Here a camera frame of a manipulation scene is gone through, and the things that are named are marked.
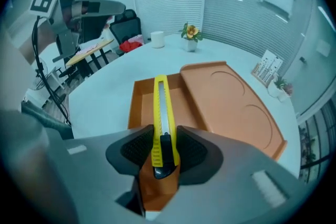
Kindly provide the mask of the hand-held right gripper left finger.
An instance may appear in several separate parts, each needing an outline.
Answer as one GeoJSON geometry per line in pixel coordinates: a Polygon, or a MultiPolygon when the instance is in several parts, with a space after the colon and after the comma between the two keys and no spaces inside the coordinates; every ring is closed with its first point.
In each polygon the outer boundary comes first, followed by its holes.
{"type": "Polygon", "coordinates": [[[151,224],[144,216],[138,174],[153,127],[63,140],[47,129],[58,224],[151,224]]]}

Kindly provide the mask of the white door sign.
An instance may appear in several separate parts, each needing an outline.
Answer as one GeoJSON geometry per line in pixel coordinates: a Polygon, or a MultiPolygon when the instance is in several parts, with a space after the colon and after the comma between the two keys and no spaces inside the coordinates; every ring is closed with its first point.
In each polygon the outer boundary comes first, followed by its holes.
{"type": "Polygon", "coordinates": [[[320,39],[317,43],[316,51],[324,57],[328,57],[331,51],[331,45],[320,39]]]}

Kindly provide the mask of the small green succulent pot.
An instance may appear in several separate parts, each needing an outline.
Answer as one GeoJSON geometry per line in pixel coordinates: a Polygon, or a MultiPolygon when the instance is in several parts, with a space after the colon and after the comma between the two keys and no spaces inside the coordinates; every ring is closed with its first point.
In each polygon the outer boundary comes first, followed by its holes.
{"type": "Polygon", "coordinates": [[[268,85],[268,93],[273,98],[278,98],[283,93],[283,88],[287,85],[286,80],[281,77],[277,76],[276,78],[273,78],[269,85],[268,85]]]}

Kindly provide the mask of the red cloth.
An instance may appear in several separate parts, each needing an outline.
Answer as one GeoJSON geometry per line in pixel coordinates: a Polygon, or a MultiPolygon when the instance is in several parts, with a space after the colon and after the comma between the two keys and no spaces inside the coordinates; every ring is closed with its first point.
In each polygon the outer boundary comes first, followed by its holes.
{"type": "Polygon", "coordinates": [[[139,47],[141,47],[143,44],[138,41],[132,41],[129,42],[128,40],[124,41],[120,46],[119,49],[124,53],[129,53],[139,47]]]}

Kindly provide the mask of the person's grey jeans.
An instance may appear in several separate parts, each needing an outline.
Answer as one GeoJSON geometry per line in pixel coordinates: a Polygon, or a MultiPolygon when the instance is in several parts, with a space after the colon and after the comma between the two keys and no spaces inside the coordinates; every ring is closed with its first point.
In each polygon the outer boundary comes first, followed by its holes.
{"type": "Polygon", "coordinates": [[[74,139],[72,128],[69,125],[53,118],[42,108],[35,106],[30,101],[21,102],[21,111],[37,119],[44,127],[58,131],[63,140],[74,139]]]}

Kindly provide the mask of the frosted glass door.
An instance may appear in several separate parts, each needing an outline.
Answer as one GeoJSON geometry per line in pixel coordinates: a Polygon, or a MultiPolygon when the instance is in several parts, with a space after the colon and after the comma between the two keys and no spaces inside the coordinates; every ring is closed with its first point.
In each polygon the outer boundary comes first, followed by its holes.
{"type": "Polygon", "coordinates": [[[297,117],[314,106],[336,79],[336,21],[325,0],[314,0],[308,27],[301,37],[300,49],[285,73],[293,86],[290,99],[297,117]],[[316,51],[320,39],[331,45],[328,57],[316,51]]]}

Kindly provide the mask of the potted orange flower plant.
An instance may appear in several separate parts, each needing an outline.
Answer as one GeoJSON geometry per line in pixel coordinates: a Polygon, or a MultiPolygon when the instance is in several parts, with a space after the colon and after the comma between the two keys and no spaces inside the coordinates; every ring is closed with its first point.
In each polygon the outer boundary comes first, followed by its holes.
{"type": "Polygon", "coordinates": [[[184,50],[195,52],[198,42],[203,40],[203,35],[196,26],[185,23],[181,30],[181,38],[185,39],[184,50]]]}

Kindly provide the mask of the cream white cup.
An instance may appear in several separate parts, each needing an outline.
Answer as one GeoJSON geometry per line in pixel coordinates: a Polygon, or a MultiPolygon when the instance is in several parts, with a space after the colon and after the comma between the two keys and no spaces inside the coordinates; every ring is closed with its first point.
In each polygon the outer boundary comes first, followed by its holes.
{"type": "Polygon", "coordinates": [[[151,33],[151,46],[153,48],[162,48],[165,46],[163,31],[155,31],[151,33]]]}

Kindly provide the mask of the yellow utility knife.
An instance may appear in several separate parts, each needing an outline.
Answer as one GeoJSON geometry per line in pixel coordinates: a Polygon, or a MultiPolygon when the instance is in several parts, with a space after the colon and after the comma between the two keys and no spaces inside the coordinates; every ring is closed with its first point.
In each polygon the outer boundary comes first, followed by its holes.
{"type": "Polygon", "coordinates": [[[163,74],[154,78],[153,116],[153,173],[156,179],[164,179],[178,167],[180,157],[169,83],[163,74]]]}

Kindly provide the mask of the round wooden table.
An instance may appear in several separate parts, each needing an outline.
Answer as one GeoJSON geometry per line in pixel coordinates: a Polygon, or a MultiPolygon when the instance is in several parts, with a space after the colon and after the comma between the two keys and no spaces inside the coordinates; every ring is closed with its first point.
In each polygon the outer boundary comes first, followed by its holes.
{"type": "Polygon", "coordinates": [[[109,64],[109,61],[106,57],[106,54],[104,52],[104,47],[106,47],[107,45],[111,44],[114,41],[114,39],[108,39],[108,40],[103,40],[97,44],[99,44],[99,46],[97,48],[95,48],[94,50],[91,50],[87,53],[80,53],[80,51],[75,54],[73,57],[71,57],[67,62],[66,62],[66,67],[71,67],[71,66],[76,66],[77,69],[79,70],[80,75],[85,79],[90,77],[91,75],[94,74],[94,72],[92,71],[90,65],[88,64],[88,62],[86,61],[87,57],[91,57],[93,63],[96,65],[97,69],[100,70],[102,67],[98,61],[98,58],[96,57],[95,53],[98,51],[101,54],[101,57],[103,58],[104,62],[106,65],[109,64]]]}

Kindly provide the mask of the orange wooden drawer box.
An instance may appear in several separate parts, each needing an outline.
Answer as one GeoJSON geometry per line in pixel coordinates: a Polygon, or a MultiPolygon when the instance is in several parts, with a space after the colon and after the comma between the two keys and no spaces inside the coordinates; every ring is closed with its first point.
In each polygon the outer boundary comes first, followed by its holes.
{"type": "MultiPolygon", "coordinates": [[[[246,142],[278,160],[287,141],[255,91],[225,61],[185,65],[167,76],[175,125],[246,142]]],[[[128,128],[154,123],[154,78],[136,81],[128,128]]],[[[154,178],[151,156],[140,170],[140,191],[146,211],[161,211],[177,192],[181,170],[154,178]]]]}

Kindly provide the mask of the pink notebook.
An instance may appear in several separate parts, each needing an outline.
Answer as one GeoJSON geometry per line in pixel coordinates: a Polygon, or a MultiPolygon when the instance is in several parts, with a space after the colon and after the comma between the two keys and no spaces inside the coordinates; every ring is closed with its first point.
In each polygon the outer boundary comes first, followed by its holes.
{"type": "Polygon", "coordinates": [[[87,52],[89,52],[89,51],[91,51],[91,50],[94,50],[94,49],[97,48],[98,46],[99,46],[99,44],[94,44],[94,45],[91,45],[91,46],[89,46],[89,47],[82,48],[82,49],[80,50],[80,53],[82,53],[82,54],[87,53],[87,52]]]}

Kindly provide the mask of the white floor fan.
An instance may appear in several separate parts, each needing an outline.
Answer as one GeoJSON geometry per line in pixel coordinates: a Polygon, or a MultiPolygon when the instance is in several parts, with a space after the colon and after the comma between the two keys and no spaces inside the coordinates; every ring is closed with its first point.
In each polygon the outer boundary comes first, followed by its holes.
{"type": "Polygon", "coordinates": [[[31,85],[31,89],[34,91],[41,90],[42,88],[45,87],[45,84],[42,79],[42,74],[45,76],[45,78],[48,76],[47,65],[42,59],[40,60],[40,66],[41,66],[40,70],[36,62],[34,62],[31,66],[35,72],[35,78],[33,80],[33,84],[31,85]]]}

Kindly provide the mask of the black office chair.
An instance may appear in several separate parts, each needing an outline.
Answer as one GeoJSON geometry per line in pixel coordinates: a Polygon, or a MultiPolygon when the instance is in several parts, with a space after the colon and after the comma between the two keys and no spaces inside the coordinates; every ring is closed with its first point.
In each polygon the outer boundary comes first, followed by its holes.
{"type": "Polygon", "coordinates": [[[144,45],[144,39],[141,33],[141,21],[132,9],[126,9],[123,14],[116,15],[114,22],[110,24],[110,31],[118,42],[116,54],[120,57],[125,53],[119,49],[119,46],[126,40],[129,42],[138,41],[144,45]]]}

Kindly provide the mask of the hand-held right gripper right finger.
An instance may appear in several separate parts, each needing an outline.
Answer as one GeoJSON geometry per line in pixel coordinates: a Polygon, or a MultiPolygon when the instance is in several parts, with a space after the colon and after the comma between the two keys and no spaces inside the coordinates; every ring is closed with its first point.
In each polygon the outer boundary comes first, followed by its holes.
{"type": "Polygon", "coordinates": [[[285,224],[312,194],[254,146],[191,127],[177,128],[177,190],[145,199],[160,224],[285,224]]]}

